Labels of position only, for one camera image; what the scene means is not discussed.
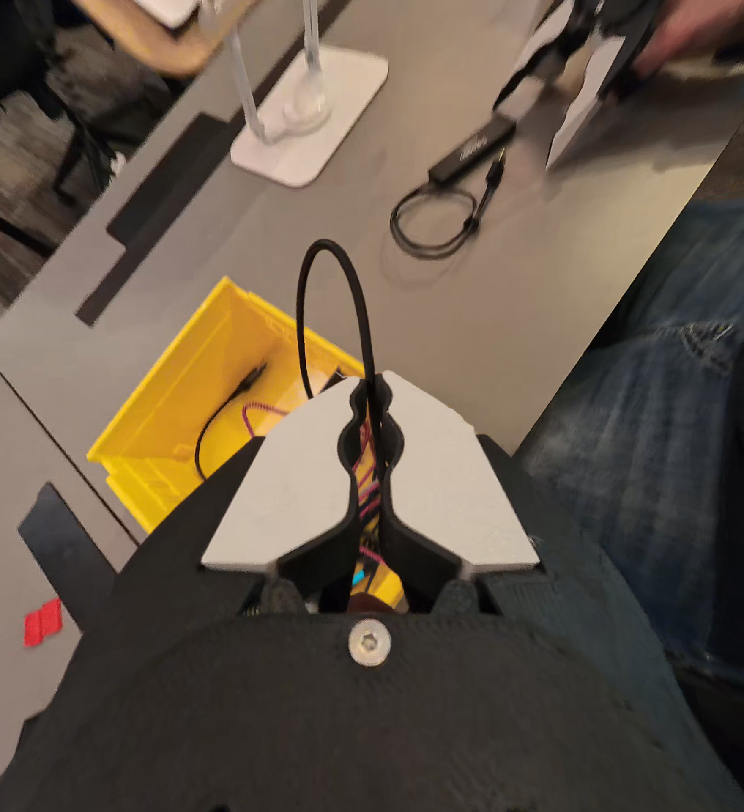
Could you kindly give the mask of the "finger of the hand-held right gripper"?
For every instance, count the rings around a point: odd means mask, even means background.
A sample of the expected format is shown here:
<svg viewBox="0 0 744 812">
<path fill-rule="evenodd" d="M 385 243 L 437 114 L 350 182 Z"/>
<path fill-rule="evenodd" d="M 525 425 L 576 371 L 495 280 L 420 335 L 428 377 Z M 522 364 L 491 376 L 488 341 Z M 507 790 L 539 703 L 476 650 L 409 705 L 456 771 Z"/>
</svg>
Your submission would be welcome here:
<svg viewBox="0 0 744 812">
<path fill-rule="evenodd" d="M 548 10 L 520 51 L 509 79 L 497 94 L 492 106 L 494 113 L 521 119 L 540 99 L 544 89 L 555 83 L 569 60 L 560 55 L 559 45 L 575 10 L 574 1 L 558 2 Z"/>
<path fill-rule="evenodd" d="M 583 128 L 598 113 L 602 104 L 600 88 L 621 54 L 624 41 L 623 36 L 609 36 L 597 42 L 585 66 L 580 91 L 568 107 L 563 123 L 550 144 L 546 171 L 560 164 L 570 148 L 578 142 Z"/>
</svg>

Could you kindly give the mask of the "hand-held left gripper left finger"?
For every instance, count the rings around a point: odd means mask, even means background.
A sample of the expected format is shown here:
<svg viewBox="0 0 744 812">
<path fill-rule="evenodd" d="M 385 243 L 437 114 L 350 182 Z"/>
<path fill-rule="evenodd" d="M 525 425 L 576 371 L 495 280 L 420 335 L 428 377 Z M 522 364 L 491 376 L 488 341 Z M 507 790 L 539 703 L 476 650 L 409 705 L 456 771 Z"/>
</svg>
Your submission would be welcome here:
<svg viewBox="0 0 744 812">
<path fill-rule="evenodd" d="M 249 573 L 318 594 L 345 612 L 360 546 L 356 463 L 365 381 L 346 378 L 283 418 L 253 462 L 202 555 L 213 571 Z"/>
</svg>

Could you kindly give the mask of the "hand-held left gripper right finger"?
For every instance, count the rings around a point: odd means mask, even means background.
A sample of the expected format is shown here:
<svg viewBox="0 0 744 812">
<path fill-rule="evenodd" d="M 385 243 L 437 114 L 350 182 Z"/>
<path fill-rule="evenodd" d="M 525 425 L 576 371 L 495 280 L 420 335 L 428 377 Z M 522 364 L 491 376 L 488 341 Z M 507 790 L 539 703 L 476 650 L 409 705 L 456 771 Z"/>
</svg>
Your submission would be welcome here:
<svg viewBox="0 0 744 812">
<path fill-rule="evenodd" d="M 377 375 L 377 474 L 380 552 L 410 612 L 450 582 L 540 568 L 476 430 L 392 371 Z"/>
</svg>

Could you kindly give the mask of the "dark usb hub with cable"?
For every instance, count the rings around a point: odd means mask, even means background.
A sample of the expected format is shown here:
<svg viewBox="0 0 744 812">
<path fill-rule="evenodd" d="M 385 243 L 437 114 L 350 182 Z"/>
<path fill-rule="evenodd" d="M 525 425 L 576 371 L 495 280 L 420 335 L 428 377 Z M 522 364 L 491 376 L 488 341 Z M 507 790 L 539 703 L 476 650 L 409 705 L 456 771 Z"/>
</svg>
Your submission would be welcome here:
<svg viewBox="0 0 744 812">
<path fill-rule="evenodd" d="M 490 121 L 469 136 L 427 171 L 427 180 L 404 195 L 393 207 L 389 231 L 397 247 L 409 257 L 421 261 L 440 261 L 453 256 L 479 233 L 481 220 L 502 182 L 507 148 L 515 137 L 517 122 L 494 114 Z M 491 157 L 485 189 L 480 198 L 460 188 L 458 181 L 467 177 L 485 159 Z M 407 236 L 401 220 L 409 208 L 421 200 L 458 199 L 468 202 L 468 215 L 458 232 L 444 242 L 428 244 Z"/>
</svg>

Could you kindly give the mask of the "yellow plastic bin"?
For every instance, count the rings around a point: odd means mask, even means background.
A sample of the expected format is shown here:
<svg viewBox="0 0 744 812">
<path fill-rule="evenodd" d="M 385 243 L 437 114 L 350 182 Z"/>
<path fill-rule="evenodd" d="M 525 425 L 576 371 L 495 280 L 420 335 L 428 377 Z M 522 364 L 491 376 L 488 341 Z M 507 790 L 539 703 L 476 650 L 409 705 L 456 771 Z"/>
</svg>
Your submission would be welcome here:
<svg viewBox="0 0 744 812">
<path fill-rule="evenodd" d="M 179 521 L 192 507 L 199 563 L 258 446 L 283 418 L 346 378 L 361 363 L 309 329 L 306 394 L 293 317 L 223 278 L 172 340 L 88 452 L 143 529 Z M 361 536 L 373 513 L 371 429 L 361 427 L 356 463 Z"/>
</svg>

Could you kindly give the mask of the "person's right hand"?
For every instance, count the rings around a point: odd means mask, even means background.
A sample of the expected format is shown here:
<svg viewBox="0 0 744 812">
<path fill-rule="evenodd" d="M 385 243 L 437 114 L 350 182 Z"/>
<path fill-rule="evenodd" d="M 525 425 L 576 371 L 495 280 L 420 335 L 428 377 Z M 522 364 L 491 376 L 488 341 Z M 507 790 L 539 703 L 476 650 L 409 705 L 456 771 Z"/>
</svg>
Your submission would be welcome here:
<svg viewBox="0 0 744 812">
<path fill-rule="evenodd" d="M 646 78 L 672 60 L 737 46 L 744 46 L 744 1 L 668 2 L 633 68 Z"/>
</svg>

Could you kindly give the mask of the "small red block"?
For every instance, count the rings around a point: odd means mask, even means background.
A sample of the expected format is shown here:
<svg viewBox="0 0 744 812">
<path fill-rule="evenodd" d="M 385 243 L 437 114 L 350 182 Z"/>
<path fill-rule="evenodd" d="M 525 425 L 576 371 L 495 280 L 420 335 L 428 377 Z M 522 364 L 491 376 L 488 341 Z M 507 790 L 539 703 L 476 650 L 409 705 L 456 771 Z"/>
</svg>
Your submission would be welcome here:
<svg viewBox="0 0 744 812">
<path fill-rule="evenodd" d="M 63 606 L 59 598 L 42 606 L 24 618 L 23 645 L 33 648 L 41 645 L 48 637 L 58 634 L 63 627 Z"/>
</svg>

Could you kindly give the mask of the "white printed paper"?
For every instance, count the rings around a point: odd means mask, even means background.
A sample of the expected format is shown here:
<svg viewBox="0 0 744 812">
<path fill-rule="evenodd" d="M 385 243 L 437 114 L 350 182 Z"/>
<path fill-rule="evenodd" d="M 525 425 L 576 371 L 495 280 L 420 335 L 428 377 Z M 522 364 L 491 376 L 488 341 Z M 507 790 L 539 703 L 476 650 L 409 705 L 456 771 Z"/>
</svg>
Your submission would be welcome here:
<svg viewBox="0 0 744 812">
<path fill-rule="evenodd" d="M 185 26 L 197 13 L 200 1 L 134 1 L 156 22 L 172 31 Z"/>
</svg>

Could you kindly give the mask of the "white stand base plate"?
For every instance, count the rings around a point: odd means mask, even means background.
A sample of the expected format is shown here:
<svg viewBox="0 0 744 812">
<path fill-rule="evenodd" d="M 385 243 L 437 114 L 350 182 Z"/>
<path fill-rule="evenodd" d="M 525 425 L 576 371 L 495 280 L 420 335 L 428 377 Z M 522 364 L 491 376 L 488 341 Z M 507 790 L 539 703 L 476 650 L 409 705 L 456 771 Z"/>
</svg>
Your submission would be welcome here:
<svg viewBox="0 0 744 812">
<path fill-rule="evenodd" d="M 228 151 L 236 169 L 302 189 L 319 177 L 389 74 L 387 58 L 323 44 L 346 2 L 301 2 L 300 45 L 253 86 L 241 28 L 259 2 L 201 2 L 202 31 L 222 44 L 243 124 Z"/>
</svg>

